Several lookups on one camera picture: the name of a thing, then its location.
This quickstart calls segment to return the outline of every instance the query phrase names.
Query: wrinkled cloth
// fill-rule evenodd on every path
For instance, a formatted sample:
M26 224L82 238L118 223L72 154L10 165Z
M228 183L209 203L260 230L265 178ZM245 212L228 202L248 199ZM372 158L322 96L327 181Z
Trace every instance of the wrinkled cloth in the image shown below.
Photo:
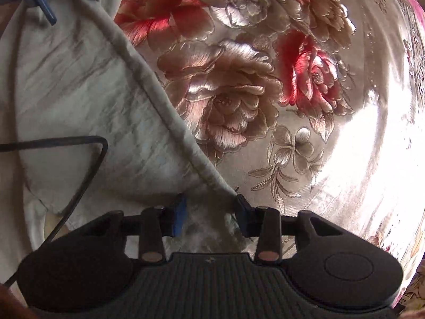
M138 214L185 193L188 219L182 236L167 243L168 252L243 248L227 214L235 192L113 23L120 0L48 1L58 18L54 27L40 9L20 5L0 39L0 135L3 143L80 135L108 140L104 163L68 227L111 210ZM98 152L77 146L1 155L2 282L40 246L46 212L63 210ZM136 253L137 241L129 245Z

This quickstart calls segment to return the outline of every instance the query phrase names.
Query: black plastic mount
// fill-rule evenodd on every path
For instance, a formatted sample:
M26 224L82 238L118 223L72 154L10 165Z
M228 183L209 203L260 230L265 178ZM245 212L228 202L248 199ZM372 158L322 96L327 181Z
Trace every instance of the black plastic mount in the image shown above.
M242 234L259 236L259 263L265 264L258 257L265 250L266 256L279 253L280 260L278 232L295 236L297 252L282 265L294 286L318 304L364 310L390 305L398 293L403 271L392 255L315 213L277 216L271 208L252 208L240 194L234 210Z

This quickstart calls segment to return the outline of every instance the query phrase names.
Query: shiny fabric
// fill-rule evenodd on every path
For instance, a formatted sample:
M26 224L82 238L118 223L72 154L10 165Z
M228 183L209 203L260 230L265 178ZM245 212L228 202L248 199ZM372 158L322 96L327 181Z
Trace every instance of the shiny fabric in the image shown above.
M401 262L404 290L425 247L417 6L141 1L123 0L115 21L230 186L253 205L288 215L309 209L380 246ZM183 6L203 12L184 24L175 15ZM162 11L160 50L149 33ZM284 242L289 257L295 243Z

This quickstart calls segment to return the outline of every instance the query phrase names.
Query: black cable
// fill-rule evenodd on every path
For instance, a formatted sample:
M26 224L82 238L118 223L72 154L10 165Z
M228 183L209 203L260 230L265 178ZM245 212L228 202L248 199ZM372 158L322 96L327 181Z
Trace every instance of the black cable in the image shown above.
M78 203L80 202L82 196L86 192L88 186L90 186L91 181L99 170L100 165L102 164L103 159L106 156L108 151L108 142L105 138L101 136L75 136L75 137L66 137L66 138L50 138L50 139L40 139L33 141L23 141L18 143L10 144L0 144L0 153L11 152L11 151L22 151L22 150L31 150L31 149L44 149L44 148L56 148L58 146L76 146L76 145L87 145L87 144L101 144L102 150L96 162L90 167L87 172L84 180L82 181L77 192L74 194L72 199L69 201L68 205L63 211L63 217L49 234L49 236L41 244L40 248L53 240L56 234L59 232L60 228L66 223L68 218L74 212ZM10 288L12 284L16 281L16 272L3 284L7 288Z

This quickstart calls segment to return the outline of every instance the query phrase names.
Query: embroidered rose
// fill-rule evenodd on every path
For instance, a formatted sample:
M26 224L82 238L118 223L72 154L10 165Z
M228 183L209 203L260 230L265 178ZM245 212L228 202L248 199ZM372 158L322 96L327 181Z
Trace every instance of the embroidered rose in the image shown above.
M201 0L211 14L231 28L248 28L259 35L285 31L290 20L300 18L296 0Z
M281 82L266 53L248 44L184 42L160 56L165 91L209 159L263 138L276 125Z
M152 50L166 51L181 36L200 41L214 31L202 7L199 0L123 0L115 22L134 46L147 39Z
M333 130L333 114L353 113L343 97L335 60L311 36L297 30L279 36L274 49L283 82L279 104L296 105L326 142Z
M350 45L350 35L355 27L348 18L346 7L339 0L298 0L309 20L313 34L320 41L331 39L338 46Z

